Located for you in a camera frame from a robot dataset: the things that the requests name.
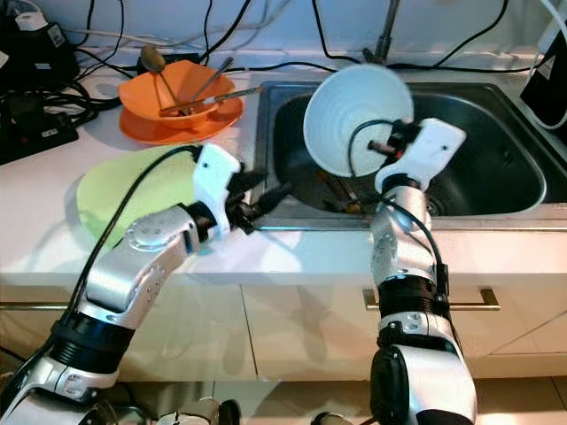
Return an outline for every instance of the robotic arm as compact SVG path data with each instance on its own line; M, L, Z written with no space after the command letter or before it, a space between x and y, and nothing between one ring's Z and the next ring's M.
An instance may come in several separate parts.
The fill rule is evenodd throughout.
M417 225L431 226L423 192L464 138L458 128L424 120L403 155L377 174L384 195L371 226L372 272L382 320L370 389L371 411L381 425L470 425L476 419L474 384L449 314L447 269ZM53 327L50 349L29 365L15 390L3 393L0 425L107 423L95 404L97 392L115 384L122 356L164 281L204 241L231 227L253 231L252 221L289 193L289 187L278 188L246 205L244 191L263 175L239 171L238 161L221 148L203 148L194 174L197 202L137 220L101 257L78 307ZM203 423L235 423L223 405L208 412ZM180 420L172 413L158 424ZM321 414L314 424L347 422Z
M13 397L3 394L1 425L106 424L97 393L116 383L122 356L168 276L204 241L222 238L234 226L250 233L252 221L289 192L278 188L246 205L244 192L265 174L240 173L241 164L213 144L197 154L196 202L135 221L97 261L78 308L52 328L50 350L31 365ZM207 423L221 423L220 407L208 409ZM158 422L173 423L179 423L174 415Z
M384 195L370 230L381 321L370 370L370 409L380 425L471 425L476 420L474 383L449 313L447 268L407 214L431 227L424 191L464 139L459 128L423 120L401 158L377 173L376 188ZM333 413L313 422L347 423Z

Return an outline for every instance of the light green dish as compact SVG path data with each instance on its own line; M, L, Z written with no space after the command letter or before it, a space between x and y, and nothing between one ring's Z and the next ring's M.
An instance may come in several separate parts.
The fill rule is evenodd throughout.
M77 209L84 227L98 239L136 177L157 157L178 146L160 146L128 153L96 166L81 179ZM166 159L140 184L106 244L115 245L128 226L148 213L193 199L195 162L188 152Z

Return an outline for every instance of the sink basin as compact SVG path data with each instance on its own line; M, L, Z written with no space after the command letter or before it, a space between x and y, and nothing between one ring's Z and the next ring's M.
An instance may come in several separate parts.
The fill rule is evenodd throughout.
M346 206L351 198L372 197L374 175L332 176L307 151L303 117L316 87L317 83L271 82L262 91L256 166L269 172L265 188L293 184L291 196L261 222L263 228L366 228L371 220L375 205L363 203L351 214ZM462 147L427 190L430 214L437 217L434 227L442 219L456 218L487 217L493 223L542 202L567 200L565 168L497 87L420 83L410 88L416 120L439 118L467 133ZM470 227L466 220L457 222Z

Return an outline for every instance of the metal handle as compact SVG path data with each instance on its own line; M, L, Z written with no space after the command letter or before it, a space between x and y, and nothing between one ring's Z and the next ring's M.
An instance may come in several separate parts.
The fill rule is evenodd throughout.
M59 312L67 309L67 303L0 302L0 312Z
M378 310L378 302L373 290L362 290L367 310ZM481 288L482 303L451 303L454 312L498 312L501 307L492 288Z

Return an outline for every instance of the white countertop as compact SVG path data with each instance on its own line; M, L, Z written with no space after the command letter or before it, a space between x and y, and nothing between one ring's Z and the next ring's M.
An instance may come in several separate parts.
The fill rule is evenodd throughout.
M317 81L323 72L233 73L237 89L264 81ZM498 84L518 103L524 77L451 72L404 73L407 81L485 81ZM89 81L92 89L113 91L108 78ZM245 98L245 114L210 139L252 163L258 98ZM118 128L120 108L103 112L79 129L79 140L0 166L0 282L70 284L79 274L94 238L79 222L75 191L92 167L129 151L144 149ZM567 158L567 147L549 135ZM453 274L567 274L562 231L435 231ZM233 232L222 247L189 259L177 273L209 282L313 282L370 280L369 234L278 231L245 236Z

